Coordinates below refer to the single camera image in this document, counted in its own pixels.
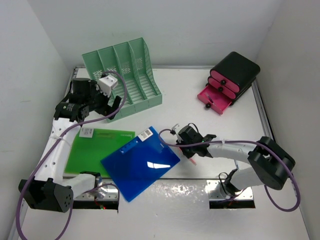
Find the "black pink drawer box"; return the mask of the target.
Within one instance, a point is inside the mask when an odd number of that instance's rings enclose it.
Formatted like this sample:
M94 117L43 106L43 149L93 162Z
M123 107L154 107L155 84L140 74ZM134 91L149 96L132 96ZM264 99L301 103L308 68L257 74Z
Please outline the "black pink drawer box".
M207 84L197 98L205 104L206 109L222 115L251 87L260 71L258 64L232 51L210 70ZM209 101L205 92L208 92L215 105L206 107Z

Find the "purple clear pen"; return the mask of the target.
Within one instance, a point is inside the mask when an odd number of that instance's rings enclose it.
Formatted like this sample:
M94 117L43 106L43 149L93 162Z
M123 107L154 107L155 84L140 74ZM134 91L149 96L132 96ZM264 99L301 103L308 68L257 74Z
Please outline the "purple clear pen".
M205 92L205 96L208 99L208 103L206 104L206 107L208 107L208 105L214 105L215 106L215 102L213 101L213 99L211 98L211 96L208 94L208 92Z

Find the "blue plastic folder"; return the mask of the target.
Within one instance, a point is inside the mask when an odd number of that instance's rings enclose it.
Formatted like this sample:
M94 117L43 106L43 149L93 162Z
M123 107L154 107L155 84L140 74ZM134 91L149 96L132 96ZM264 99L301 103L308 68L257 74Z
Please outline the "blue plastic folder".
M100 162L124 199L131 202L177 165L180 158L162 144L150 126Z

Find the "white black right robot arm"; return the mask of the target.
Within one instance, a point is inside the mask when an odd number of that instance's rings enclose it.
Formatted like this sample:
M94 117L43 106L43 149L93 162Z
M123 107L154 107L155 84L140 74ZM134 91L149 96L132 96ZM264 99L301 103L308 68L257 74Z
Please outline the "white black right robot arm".
M289 178L286 169L292 171L296 165L295 160L267 136L253 143L225 141L182 147L181 150L188 159L198 155L225 158L249 165L245 169L233 169L220 184L222 192L229 196L235 196L245 188L260 185L281 190Z

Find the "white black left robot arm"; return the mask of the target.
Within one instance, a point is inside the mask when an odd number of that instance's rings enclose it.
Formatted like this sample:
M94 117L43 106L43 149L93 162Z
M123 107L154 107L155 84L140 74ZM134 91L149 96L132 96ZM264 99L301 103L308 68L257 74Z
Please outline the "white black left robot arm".
M74 78L66 96L55 107L52 129L43 153L44 162L30 180L22 179L18 189L31 209L67 212L78 196L102 185L98 172L81 171L76 177L64 180L63 174L73 142L90 112L110 120L119 110L122 98L108 102L117 78L102 75L99 80Z

